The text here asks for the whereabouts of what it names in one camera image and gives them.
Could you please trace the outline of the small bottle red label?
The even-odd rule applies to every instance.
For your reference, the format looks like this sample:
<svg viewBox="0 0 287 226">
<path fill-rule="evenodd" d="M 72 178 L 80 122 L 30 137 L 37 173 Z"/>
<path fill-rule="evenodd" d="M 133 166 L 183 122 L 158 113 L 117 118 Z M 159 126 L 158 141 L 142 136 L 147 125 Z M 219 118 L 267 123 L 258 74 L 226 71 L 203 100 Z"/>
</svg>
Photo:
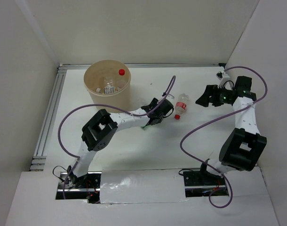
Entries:
<svg viewBox="0 0 287 226">
<path fill-rule="evenodd" d="M 175 115 L 174 118 L 179 120 L 181 115 L 183 115 L 187 110 L 187 105 L 189 103 L 189 96 L 185 93 L 179 95 L 177 103 L 175 105 Z"/>
</svg>

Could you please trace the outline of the green plastic bottle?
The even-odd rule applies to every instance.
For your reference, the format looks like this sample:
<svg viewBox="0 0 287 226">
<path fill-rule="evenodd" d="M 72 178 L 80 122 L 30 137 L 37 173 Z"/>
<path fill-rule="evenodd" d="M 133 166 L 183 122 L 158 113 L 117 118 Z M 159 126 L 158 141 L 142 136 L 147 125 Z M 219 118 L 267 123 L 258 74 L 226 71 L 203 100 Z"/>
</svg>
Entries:
<svg viewBox="0 0 287 226">
<path fill-rule="evenodd" d="M 149 127 L 151 127 L 151 125 L 141 127 L 141 129 L 143 129 L 143 130 L 147 130 Z"/>
</svg>

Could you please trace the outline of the clear bottle red label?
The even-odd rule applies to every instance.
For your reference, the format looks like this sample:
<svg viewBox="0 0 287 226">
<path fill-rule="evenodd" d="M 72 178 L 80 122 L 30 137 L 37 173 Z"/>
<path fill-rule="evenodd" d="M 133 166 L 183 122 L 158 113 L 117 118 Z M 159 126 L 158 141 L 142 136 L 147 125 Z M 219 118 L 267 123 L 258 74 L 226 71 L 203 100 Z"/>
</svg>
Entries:
<svg viewBox="0 0 287 226">
<path fill-rule="evenodd" d="M 117 85 L 117 91 L 121 90 L 122 88 L 125 87 L 127 84 L 128 80 L 125 77 L 125 70 L 124 69 L 119 69 L 119 77 L 116 81 Z"/>
</svg>

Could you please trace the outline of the clear bottle blue white label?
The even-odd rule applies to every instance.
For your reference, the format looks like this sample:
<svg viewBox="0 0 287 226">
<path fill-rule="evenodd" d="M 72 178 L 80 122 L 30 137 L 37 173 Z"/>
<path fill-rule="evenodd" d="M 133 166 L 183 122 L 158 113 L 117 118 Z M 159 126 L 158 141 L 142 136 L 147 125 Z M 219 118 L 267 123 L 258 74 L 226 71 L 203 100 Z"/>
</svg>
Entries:
<svg viewBox="0 0 287 226">
<path fill-rule="evenodd" d="M 106 76 L 104 78 L 104 94 L 113 94 L 116 91 L 116 80 L 112 76 Z"/>
</svg>

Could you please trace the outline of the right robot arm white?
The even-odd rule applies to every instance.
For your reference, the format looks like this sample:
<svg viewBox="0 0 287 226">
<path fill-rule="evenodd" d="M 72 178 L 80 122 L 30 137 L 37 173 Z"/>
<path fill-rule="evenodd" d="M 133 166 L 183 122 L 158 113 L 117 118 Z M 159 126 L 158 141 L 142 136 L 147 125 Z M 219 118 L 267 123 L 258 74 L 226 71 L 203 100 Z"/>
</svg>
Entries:
<svg viewBox="0 0 287 226">
<path fill-rule="evenodd" d="M 217 77 L 219 84 L 207 85 L 196 104 L 203 107 L 232 105 L 236 113 L 235 128 L 223 144 L 218 159 L 207 159 L 208 165 L 201 165 L 198 179 L 204 185 L 210 184 L 215 175 L 221 173 L 251 171 L 267 144 L 256 124 L 256 94 L 251 91 L 252 78 L 239 76 L 232 82 L 227 74 L 218 73 Z"/>
</svg>

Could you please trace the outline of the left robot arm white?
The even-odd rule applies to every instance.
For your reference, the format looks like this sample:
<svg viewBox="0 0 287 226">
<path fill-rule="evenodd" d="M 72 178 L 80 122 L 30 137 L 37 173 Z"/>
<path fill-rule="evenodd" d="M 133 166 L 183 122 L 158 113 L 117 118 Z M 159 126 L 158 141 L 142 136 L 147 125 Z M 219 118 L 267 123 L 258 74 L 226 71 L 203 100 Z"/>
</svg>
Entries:
<svg viewBox="0 0 287 226">
<path fill-rule="evenodd" d="M 116 132 L 159 124 L 174 106 L 167 99 L 154 98 L 149 105 L 128 113 L 109 113 L 99 110 L 82 128 L 82 142 L 75 163 L 67 169 L 69 182 L 75 188 L 82 187 L 88 169 L 97 152 L 106 148 Z"/>
</svg>

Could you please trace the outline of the beige round plastic bin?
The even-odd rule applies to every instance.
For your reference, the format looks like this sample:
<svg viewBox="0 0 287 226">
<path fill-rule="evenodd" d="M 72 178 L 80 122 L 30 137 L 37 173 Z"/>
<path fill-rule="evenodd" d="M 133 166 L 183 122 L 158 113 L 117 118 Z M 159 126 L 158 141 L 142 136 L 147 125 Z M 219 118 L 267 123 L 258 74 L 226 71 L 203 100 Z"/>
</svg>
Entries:
<svg viewBox="0 0 287 226">
<path fill-rule="evenodd" d="M 125 70 L 125 77 L 128 80 L 125 87 L 113 94 L 96 93 L 97 88 L 104 89 L 104 78 L 106 76 L 112 76 L 117 81 L 119 69 Z M 131 72 L 122 62 L 116 60 L 98 61 L 86 70 L 83 80 L 93 103 L 111 105 L 126 111 L 129 110 L 131 99 Z"/>
</svg>

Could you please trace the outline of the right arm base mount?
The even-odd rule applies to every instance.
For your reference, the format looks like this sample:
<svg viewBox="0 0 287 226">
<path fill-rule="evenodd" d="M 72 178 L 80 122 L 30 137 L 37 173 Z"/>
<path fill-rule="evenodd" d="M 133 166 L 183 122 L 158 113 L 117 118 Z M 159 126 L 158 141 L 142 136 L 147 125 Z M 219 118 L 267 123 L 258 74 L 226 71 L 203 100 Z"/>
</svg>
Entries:
<svg viewBox="0 0 287 226">
<path fill-rule="evenodd" d="M 225 180 L 200 169 L 181 169 L 178 174 L 183 177 L 185 197 L 228 196 Z"/>
</svg>

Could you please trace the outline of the aluminium frame rail back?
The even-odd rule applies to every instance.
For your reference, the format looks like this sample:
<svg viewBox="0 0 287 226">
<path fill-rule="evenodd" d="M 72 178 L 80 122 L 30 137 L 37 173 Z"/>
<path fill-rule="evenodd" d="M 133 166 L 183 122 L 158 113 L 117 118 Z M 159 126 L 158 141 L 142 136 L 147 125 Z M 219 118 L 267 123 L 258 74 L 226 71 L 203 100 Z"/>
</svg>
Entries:
<svg viewBox="0 0 287 226">
<path fill-rule="evenodd" d="M 225 67 L 226 63 L 194 64 L 194 63 L 152 63 L 152 64 L 126 64 L 128 68 L 167 68 L 167 67 Z M 59 70 L 87 69 L 90 64 L 64 64 L 58 67 Z"/>
</svg>

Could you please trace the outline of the aluminium frame rail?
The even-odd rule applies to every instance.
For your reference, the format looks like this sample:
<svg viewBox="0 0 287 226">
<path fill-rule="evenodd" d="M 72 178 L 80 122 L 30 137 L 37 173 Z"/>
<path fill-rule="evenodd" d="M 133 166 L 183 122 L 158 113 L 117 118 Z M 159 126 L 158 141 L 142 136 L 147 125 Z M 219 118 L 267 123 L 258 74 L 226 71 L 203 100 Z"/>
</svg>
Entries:
<svg viewBox="0 0 287 226">
<path fill-rule="evenodd" d="M 126 64 L 128 68 L 167 68 L 167 67 L 225 67 L 226 63 L 194 64 L 194 63 L 152 63 L 152 64 Z M 87 69 L 90 64 L 64 64 L 58 67 L 59 70 Z"/>
<path fill-rule="evenodd" d="M 40 130 L 39 138 L 34 150 L 34 155 L 29 167 L 29 171 L 43 171 L 48 153 L 48 143 L 53 131 L 56 113 L 62 93 L 66 70 L 58 68 L 55 82 L 52 88 L 48 107 L 45 113 L 43 124 Z"/>
</svg>

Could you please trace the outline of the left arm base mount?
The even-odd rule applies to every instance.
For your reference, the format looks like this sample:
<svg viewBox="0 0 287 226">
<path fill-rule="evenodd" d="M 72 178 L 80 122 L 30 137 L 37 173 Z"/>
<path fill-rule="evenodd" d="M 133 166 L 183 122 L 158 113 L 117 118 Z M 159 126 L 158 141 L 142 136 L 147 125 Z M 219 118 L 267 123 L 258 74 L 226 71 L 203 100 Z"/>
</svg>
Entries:
<svg viewBox="0 0 287 226">
<path fill-rule="evenodd" d="M 67 172 L 62 166 L 55 166 L 52 174 L 58 179 L 56 200 L 64 200 L 63 188 L 65 188 L 66 200 L 87 200 L 91 204 L 100 204 L 100 182 L 102 172 L 89 172 L 80 185 L 74 185 L 70 179 L 65 178 Z"/>
</svg>

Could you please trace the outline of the aluminium frame rail left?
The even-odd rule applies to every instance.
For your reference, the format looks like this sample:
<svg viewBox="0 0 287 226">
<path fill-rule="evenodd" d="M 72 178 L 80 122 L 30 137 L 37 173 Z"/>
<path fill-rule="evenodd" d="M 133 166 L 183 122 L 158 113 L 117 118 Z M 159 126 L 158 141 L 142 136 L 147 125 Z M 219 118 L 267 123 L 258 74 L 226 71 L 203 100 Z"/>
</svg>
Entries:
<svg viewBox="0 0 287 226">
<path fill-rule="evenodd" d="M 39 138 L 34 150 L 34 155 L 29 167 L 29 171 L 43 171 L 48 153 L 48 143 L 53 131 L 56 113 L 62 93 L 66 70 L 58 68 L 55 82 L 52 88 L 48 107 L 45 113 L 43 124 L 40 130 Z"/>
</svg>

